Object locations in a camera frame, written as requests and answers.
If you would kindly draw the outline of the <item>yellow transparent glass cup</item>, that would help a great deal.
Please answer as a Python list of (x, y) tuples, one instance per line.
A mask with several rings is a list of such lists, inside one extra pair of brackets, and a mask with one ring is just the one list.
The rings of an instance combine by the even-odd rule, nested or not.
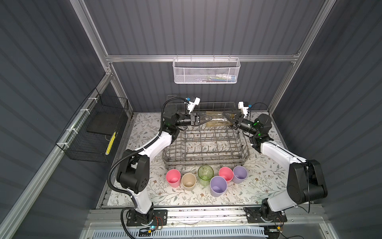
[(218, 127), (229, 125), (222, 112), (206, 111), (206, 113), (212, 117), (212, 120), (206, 123), (206, 127)]

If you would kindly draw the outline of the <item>green transparent glass cup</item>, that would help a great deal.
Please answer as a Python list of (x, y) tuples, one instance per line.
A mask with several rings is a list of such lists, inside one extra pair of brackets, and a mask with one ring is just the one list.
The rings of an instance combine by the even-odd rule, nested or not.
[(198, 169), (199, 183), (203, 187), (210, 184), (211, 179), (214, 177), (214, 170), (211, 166), (205, 164)]

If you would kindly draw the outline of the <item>large purple plastic cup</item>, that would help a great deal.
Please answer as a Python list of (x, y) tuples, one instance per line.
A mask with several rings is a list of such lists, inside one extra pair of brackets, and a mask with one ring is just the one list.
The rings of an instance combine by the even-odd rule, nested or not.
[(227, 187), (227, 181), (221, 176), (215, 176), (210, 181), (210, 191), (214, 197), (219, 197), (225, 193)]

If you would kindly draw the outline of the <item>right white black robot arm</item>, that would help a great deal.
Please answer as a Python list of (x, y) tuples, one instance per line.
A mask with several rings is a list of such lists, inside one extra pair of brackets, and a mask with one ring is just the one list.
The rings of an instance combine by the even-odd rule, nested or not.
[(272, 128), (269, 115), (261, 114), (254, 121), (246, 119), (247, 113), (243, 110), (224, 112), (223, 116), (232, 123), (233, 129), (250, 134), (250, 144), (258, 153), (269, 157), (288, 172), (286, 189), (262, 201), (260, 215), (263, 221), (271, 222), (286, 209), (327, 197), (328, 190), (320, 163), (307, 160), (276, 144), (269, 136)]

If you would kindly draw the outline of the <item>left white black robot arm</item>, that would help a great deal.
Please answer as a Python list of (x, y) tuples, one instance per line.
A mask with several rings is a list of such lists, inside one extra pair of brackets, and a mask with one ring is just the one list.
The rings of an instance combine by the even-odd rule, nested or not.
[(175, 105), (164, 104), (158, 134), (135, 150), (127, 149), (108, 173), (109, 188), (129, 196), (138, 214), (146, 216), (153, 211), (153, 203), (146, 190), (150, 160), (176, 141), (181, 126), (201, 126), (212, 120), (211, 116), (194, 112), (196, 103), (186, 100), (185, 104), (185, 113), (179, 112)]

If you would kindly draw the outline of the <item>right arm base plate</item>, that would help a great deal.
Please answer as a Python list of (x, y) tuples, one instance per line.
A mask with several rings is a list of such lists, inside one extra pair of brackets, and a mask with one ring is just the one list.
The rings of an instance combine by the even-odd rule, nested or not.
[(262, 207), (244, 207), (243, 208), (248, 223), (285, 223), (287, 217), (285, 213), (273, 212), (268, 208)]

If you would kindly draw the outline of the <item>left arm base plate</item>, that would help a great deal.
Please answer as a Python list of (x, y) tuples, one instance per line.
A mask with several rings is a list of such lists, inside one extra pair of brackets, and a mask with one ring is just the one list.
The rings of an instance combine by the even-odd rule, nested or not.
[(126, 225), (129, 227), (165, 226), (167, 225), (168, 210), (153, 209), (147, 214), (141, 214), (134, 209), (130, 209), (125, 218)]

